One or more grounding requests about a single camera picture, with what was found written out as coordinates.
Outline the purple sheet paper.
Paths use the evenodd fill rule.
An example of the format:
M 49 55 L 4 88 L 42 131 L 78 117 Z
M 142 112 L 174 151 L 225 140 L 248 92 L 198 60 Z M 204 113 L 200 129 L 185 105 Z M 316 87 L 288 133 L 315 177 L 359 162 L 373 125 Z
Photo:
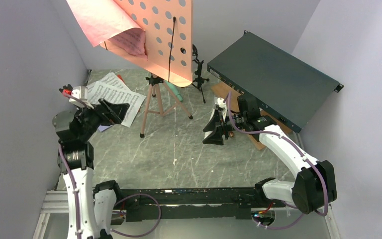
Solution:
M 103 132 L 107 129 L 109 129 L 111 126 L 105 126 L 105 125 L 100 125 L 97 129 L 99 132 Z

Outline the white sheet music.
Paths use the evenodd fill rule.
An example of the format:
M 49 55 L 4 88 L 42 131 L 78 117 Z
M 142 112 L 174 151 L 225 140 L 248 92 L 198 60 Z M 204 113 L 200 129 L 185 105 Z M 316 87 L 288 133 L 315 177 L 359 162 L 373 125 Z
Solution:
M 88 102 L 98 104 L 98 99 L 105 99 L 112 104 L 129 104 L 130 107 L 121 123 L 131 127 L 146 96 L 133 92 L 125 87 L 112 86 L 103 82 L 94 82 L 88 89 Z
M 92 90 L 93 90 L 94 86 L 96 85 L 96 83 L 104 83 L 107 85 L 117 87 L 119 89 L 130 91 L 130 89 L 127 87 L 127 85 L 124 82 L 122 82 L 118 78 L 118 76 L 116 74 L 114 74 L 113 72 L 110 72 L 110 73 L 106 74 L 103 78 L 101 78 L 100 80 L 97 80 L 97 81 L 87 85 L 88 94 L 92 93 Z

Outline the black tripod mic stand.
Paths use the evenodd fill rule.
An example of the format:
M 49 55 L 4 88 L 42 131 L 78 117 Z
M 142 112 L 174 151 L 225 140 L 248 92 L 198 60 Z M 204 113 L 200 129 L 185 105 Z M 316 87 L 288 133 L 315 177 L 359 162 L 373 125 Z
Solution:
M 192 86 L 194 86 L 198 91 L 201 92 L 201 96 L 202 96 L 202 101 L 203 103 L 205 104 L 206 103 L 206 100 L 205 100 L 205 97 L 204 97 L 204 92 L 203 92 L 203 89 L 202 89 L 202 85 L 205 83 L 205 82 L 208 82 L 209 81 L 209 78 L 203 78 L 201 76 L 202 74 L 202 67 L 203 67 L 203 63 L 204 61 L 200 61 L 198 59 L 198 49 L 197 47 L 193 44 L 192 45 L 192 56 L 193 56 L 193 62 L 197 64 L 197 69 L 196 71 L 194 72 L 194 74 L 196 75 L 196 77 L 193 79 L 192 81 Z

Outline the green condenser microphone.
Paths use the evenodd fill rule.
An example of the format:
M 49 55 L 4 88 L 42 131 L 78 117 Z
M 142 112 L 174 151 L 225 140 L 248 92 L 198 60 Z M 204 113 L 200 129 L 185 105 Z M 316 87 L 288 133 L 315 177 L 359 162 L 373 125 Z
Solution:
M 167 85 L 168 85 L 168 87 L 172 90 L 172 92 L 174 93 L 174 95 L 179 99 L 179 101 L 182 102 L 182 101 L 183 101 L 183 97 L 182 97 L 182 95 L 180 94 L 178 88 L 177 88 L 174 84 L 172 84 L 172 83 L 170 83 L 170 82 L 167 82 Z

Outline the pink sheet music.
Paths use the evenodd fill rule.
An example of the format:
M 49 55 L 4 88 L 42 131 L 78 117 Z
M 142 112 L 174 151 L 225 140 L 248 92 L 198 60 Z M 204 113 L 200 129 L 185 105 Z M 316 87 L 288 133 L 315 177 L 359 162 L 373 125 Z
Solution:
M 145 31 L 113 0 L 68 0 L 77 23 L 93 47 L 106 41 L 146 58 Z

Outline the pink music stand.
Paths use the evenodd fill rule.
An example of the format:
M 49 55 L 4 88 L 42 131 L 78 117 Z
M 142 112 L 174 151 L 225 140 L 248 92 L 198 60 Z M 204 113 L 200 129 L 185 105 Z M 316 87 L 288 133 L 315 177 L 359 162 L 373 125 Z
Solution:
M 153 97 L 159 106 L 156 114 L 163 117 L 176 107 L 181 107 L 188 118 L 192 119 L 191 112 L 168 86 L 171 83 L 186 87 L 193 80 L 192 1 L 117 0 L 115 4 L 145 34 L 144 57 L 128 53 L 114 40 L 101 44 L 108 51 L 151 73 L 147 82 L 149 89 L 140 137 L 144 137 L 147 115 L 151 112 L 149 104 Z

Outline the white handheld microphone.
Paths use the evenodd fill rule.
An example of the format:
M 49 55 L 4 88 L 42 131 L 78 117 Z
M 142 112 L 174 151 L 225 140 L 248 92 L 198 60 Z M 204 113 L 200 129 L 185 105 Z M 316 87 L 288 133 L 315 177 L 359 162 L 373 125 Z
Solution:
M 204 139 L 208 138 L 213 131 L 208 131 L 204 133 Z

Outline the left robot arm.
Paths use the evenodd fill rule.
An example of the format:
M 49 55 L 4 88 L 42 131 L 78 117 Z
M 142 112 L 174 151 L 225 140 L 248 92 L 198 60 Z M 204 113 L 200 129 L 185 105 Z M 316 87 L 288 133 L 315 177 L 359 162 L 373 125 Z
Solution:
M 68 193 L 69 239 L 112 238 L 112 211 L 122 205 L 123 195 L 115 180 L 93 184 L 94 148 L 89 139 L 101 125 L 121 124 L 129 107 L 99 99 L 97 105 L 53 117 L 59 138 L 57 163 Z

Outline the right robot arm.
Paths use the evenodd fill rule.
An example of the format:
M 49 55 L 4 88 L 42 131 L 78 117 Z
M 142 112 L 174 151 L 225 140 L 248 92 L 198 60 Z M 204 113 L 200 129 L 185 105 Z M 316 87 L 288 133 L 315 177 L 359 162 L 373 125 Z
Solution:
M 269 116 L 250 110 L 244 100 L 242 111 L 230 110 L 230 95 L 214 99 L 210 120 L 204 127 L 204 144 L 223 145 L 232 131 L 257 138 L 271 150 L 292 173 L 293 181 L 268 178 L 255 185 L 254 200 L 261 207 L 273 200 L 288 203 L 303 214 L 315 212 L 326 216 L 330 203 L 337 199 L 333 165 L 319 161 L 292 141 Z

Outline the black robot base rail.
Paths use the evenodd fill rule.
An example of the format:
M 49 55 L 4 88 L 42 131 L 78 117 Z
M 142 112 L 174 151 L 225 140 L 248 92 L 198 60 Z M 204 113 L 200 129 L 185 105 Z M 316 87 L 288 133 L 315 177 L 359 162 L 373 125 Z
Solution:
M 95 186 L 94 196 L 104 189 L 115 192 L 115 206 L 126 213 L 127 222 L 156 219 L 235 218 L 250 219 L 253 214 L 283 207 L 267 199 L 259 187 L 120 189 L 107 182 Z

